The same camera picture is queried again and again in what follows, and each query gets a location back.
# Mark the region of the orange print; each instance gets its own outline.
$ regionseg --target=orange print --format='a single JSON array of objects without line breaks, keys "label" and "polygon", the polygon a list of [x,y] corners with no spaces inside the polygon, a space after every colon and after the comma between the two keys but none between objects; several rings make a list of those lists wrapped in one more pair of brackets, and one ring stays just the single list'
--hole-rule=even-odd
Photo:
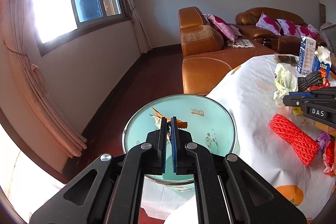
[{"label": "orange print", "polygon": [[336,131],[336,129],[332,128],[332,127],[328,127],[328,133],[334,133]]},{"label": "orange print", "polygon": [[334,187],[331,189],[330,196],[334,193],[335,189],[336,189],[336,185],[334,185]]},{"label": "orange print", "polygon": [[283,185],[276,189],[295,206],[299,206],[303,201],[303,191],[296,185]]},{"label": "orange print", "polygon": [[231,72],[231,75],[233,75],[237,70],[239,70],[241,67],[241,65],[239,65],[238,67],[234,68]]}]

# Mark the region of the red tiled floor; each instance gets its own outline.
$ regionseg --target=red tiled floor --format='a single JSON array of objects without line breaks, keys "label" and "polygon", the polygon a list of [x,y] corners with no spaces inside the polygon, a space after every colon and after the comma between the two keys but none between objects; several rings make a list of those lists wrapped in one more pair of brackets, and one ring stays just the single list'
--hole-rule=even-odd
[{"label": "red tiled floor", "polygon": [[[113,156],[123,154],[122,133],[131,116],[147,103],[173,94],[183,93],[182,52],[160,52],[149,57],[142,64],[131,85],[107,109],[88,140],[87,149],[76,166],[76,173],[83,170],[102,153]],[[144,209],[140,211],[139,224],[161,224],[163,220],[150,218]]]}]

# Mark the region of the metal screw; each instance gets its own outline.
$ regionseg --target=metal screw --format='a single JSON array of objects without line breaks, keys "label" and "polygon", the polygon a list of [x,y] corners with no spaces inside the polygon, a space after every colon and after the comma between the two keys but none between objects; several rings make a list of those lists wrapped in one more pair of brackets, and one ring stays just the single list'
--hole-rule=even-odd
[{"label": "metal screw", "polygon": [[103,154],[100,156],[101,161],[109,161],[112,158],[110,154]]},{"label": "metal screw", "polygon": [[187,148],[190,150],[194,150],[197,148],[197,143],[188,143]]},{"label": "metal screw", "polygon": [[142,148],[143,150],[151,149],[151,148],[152,148],[152,144],[151,144],[151,143],[143,143],[143,144],[141,145],[141,148]]},{"label": "metal screw", "polygon": [[235,162],[238,160],[238,157],[235,154],[229,154],[227,155],[227,160],[231,162]]}]

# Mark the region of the curtain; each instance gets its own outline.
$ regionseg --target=curtain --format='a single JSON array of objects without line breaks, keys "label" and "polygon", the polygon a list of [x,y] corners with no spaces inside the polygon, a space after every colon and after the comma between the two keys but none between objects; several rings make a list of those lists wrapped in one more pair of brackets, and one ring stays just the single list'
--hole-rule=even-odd
[{"label": "curtain", "polygon": [[132,22],[134,25],[136,39],[141,53],[146,53],[152,49],[152,45],[148,39],[143,22],[140,18],[137,7],[134,0],[126,0],[132,11]]},{"label": "curtain", "polygon": [[44,125],[46,134],[69,156],[81,156],[86,139],[66,125],[62,114],[53,107],[44,86],[43,76],[25,52],[26,43],[36,43],[26,32],[28,0],[1,0],[1,28],[16,88],[27,103],[27,108]]}]

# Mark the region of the packaging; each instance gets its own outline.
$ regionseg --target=packaging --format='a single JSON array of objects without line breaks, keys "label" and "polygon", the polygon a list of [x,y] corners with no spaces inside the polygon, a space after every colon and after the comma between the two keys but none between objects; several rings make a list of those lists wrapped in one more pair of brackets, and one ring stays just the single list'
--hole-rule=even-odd
[{"label": "packaging", "polygon": [[274,54],[274,58],[275,58],[276,63],[286,63],[286,64],[290,64],[291,66],[297,65],[297,60],[294,55]]},{"label": "packaging", "polygon": [[278,63],[274,71],[274,83],[277,87],[277,91],[274,92],[273,99],[278,107],[278,111],[288,118],[292,113],[292,107],[285,106],[282,99],[290,92],[296,92],[298,90],[296,74],[295,68],[286,63]]},{"label": "packaging", "polygon": [[314,61],[313,61],[313,71],[320,71],[322,78],[328,78],[331,67],[330,51],[319,46],[317,51],[315,51]]},{"label": "packaging", "polygon": [[297,71],[301,75],[312,72],[316,41],[311,37],[301,37],[299,62]]}]

